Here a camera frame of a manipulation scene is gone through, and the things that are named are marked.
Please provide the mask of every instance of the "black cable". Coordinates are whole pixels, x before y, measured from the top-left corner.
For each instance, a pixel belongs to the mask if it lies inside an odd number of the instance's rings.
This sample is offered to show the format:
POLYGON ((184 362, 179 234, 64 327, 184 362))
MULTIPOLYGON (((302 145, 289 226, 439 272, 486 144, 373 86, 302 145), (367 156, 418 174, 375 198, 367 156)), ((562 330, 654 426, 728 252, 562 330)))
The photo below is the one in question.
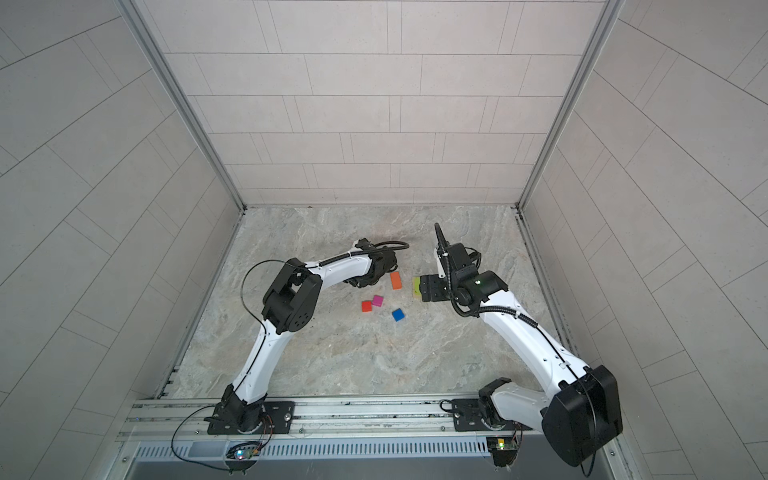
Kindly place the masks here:
POLYGON ((327 260, 323 260, 322 262, 318 263, 318 266, 325 266, 329 263, 336 262, 337 260, 342 260, 345 258, 350 257, 358 257, 360 255, 370 255, 371 253, 383 253, 383 252, 395 252, 397 250, 405 250, 406 248, 410 248, 411 246, 408 245, 406 242, 401 242, 399 240, 390 240, 387 242, 381 242, 374 245, 373 250, 355 250, 354 252, 347 252, 342 253, 340 255, 336 255, 335 257, 331 257, 327 260), (396 247, 381 247, 382 245, 396 245, 396 247))
POLYGON ((184 420, 182 420, 182 421, 181 421, 181 423, 179 424, 179 426, 178 426, 178 427, 176 427, 176 430, 174 431, 174 434, 173 434, 173 436, 171 436, 171 437, 170 437, 170 451, 171 451, 171 452, 174 454, 174 456, 175 456, 176 458, 178 458, 178 459, 179 459, 179 460, 181 460, 182 462, 197 463, 198 465, 202 465, 203 467, 212 468, 213 470, 219 470, 220 472, 229 472, 229 473, 231 474, 231 473, 232 473, 232 471, 233 471, 231 468, 221 468, 221 467, 214 467, 213 465, 208 465, 207 463, 198 462, 198 461, 196 461, 196 460, 190 460, 190 459, 188 459, 188 458, 182 458, 182 457, 181 457, 179 454, 177 454, 177 453, 176 453, 176 449, 174 449, 174 439, 176 439, 176 434, 179 432, 179 429, 181 428, 181 426, 182 426, 182 425, 183 425, 183 424, 184 424, 184 423, 185 423, 187 420, 189 420, 190 418, 192 418, 192 415, 194 415, 195 413, 198 413, 200 410, 209 409, 209 408, 211 408, 211 407, 215 407, 215 405, 206 405, 206 406, 204 406, 204 407, 200 407, 199 409, 197 409, 197 410, 195 410, 194 412, 192 412, 191 414, 189 414, 189 416, 188 416, 187 418, 185 418, 184 420))

